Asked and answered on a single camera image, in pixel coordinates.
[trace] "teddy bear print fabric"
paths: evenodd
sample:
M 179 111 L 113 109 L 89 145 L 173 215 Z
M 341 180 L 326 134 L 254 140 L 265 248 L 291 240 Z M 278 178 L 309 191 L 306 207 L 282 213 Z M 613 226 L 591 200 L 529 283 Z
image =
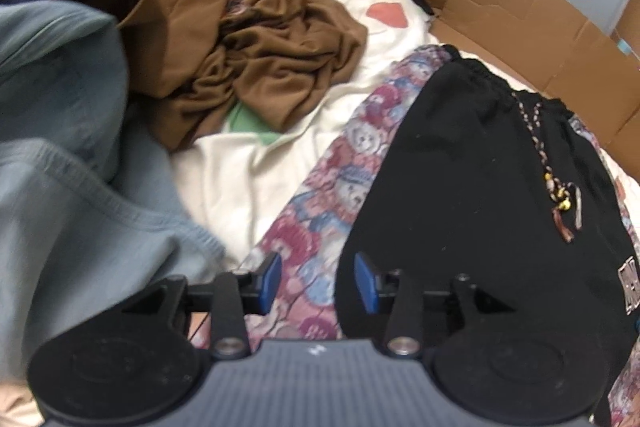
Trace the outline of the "teddy bear print fabric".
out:
M 269 337 L 339 336 L 334 284 L 340 252 L 400 122 L 429 77 L 449 60 L 444 48 L 431 45 L 396 64 L 245 260 L 243 267 L 255 268 L 272 251 L 283 260 L 271 314 L 248 318 L 253 347 Z

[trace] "screw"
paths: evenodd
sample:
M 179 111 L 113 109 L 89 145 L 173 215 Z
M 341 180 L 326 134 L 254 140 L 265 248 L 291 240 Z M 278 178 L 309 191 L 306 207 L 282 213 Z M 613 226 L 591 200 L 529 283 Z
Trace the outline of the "screw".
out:
M 244 342 L 237 337 L 225 337 L 216 342 L 214 349 L 223 357 L 234 357 L 244 351 Z
M 396 337 L 391 339 L 386 347 L 395 355 L 408 357 L 420 350 L 420 343 L 411 337 Z

